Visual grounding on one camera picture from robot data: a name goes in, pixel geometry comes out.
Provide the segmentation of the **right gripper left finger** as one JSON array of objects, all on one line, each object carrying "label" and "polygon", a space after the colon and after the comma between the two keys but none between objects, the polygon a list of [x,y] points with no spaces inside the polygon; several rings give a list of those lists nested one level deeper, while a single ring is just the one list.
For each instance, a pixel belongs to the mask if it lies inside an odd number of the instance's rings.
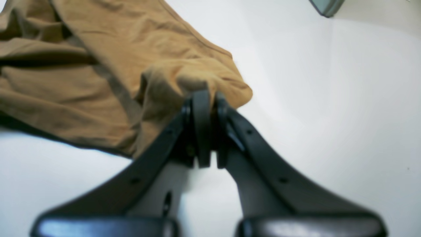
[{"label": "right gripper left finger", "polygon": [[143,154],[119,174],[40,215],[32,237],[178,237],[188,170],[211,163],[210,96],[194,92]]}]

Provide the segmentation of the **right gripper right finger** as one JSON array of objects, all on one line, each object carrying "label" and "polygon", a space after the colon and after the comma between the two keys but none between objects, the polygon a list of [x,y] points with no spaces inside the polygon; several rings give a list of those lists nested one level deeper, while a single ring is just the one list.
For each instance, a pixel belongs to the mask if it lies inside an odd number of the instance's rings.
[{"label": "right gripper right finger", "polygon": [[215,95],[217,165],[238,188],[236,237],[386,237],[375,212],[321,187],[287,163],[256,128]]}]

